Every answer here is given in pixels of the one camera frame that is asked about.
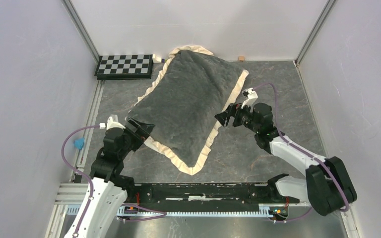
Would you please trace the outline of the grey cream ruffled pillowcase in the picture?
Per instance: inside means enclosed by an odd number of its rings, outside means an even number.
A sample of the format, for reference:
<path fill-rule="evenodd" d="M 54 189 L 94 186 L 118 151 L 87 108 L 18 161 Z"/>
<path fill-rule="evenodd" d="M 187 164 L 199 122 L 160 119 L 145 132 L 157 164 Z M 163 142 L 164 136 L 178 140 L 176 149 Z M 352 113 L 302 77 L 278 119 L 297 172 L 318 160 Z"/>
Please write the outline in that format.
<path fill-rule="evenodd" d="M 173 49 L 128 117 L 155 127 L 145 145 L 182 173 L 200 172 L 221 124 L 215 115 L 235 103 L 249 72 L 202 46 Z"/>

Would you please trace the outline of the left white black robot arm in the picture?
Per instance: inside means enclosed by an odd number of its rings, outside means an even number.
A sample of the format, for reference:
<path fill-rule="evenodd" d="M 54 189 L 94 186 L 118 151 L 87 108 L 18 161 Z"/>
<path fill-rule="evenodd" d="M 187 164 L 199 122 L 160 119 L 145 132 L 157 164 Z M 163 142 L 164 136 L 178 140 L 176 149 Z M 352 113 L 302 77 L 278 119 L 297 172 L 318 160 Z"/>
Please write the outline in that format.
<path fill-rule="evenodd" d="M 103 238 L 124 202 L 136 196 L 134 179 L 122 176 L 124 159 L 130 152 L 137 151 L 150 137 L 153 124 L 128 118 L 126 125 L 118 122 L 116 115 L 106 122 L 89 128 L 105 130 L 103 147 L 97 153 L 89 175 L 71 165 L 65 157 L 64 163 L 87 179 L 88 187 L 78 214 L 66 238 Z"/>

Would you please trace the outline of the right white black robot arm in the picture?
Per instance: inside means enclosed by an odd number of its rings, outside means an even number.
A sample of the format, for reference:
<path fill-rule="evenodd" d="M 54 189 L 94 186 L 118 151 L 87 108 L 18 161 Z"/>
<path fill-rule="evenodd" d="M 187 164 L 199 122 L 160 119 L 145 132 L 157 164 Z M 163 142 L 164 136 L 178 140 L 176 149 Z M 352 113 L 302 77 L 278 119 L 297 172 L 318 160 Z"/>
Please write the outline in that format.
<path fill-rule="evenodd" d="M 221 126 L 227 126 L 233 118 L 232 126 L 252 131 L 260 149 L 283 159 L 305 176 L 304 180 L 289 175 L 273 179 L 266 190 L 270 201 L 280 202 L 286 196 L 306 199 L 317 213 L 326 216 L 337 210 L 346 212 L 358 199 L 343 161 L 336 156 L 317 155 L 292 141 L 275 126 L 270 105 L 257 103 L 251 108 L 230 104 L 214 117 Z"/>

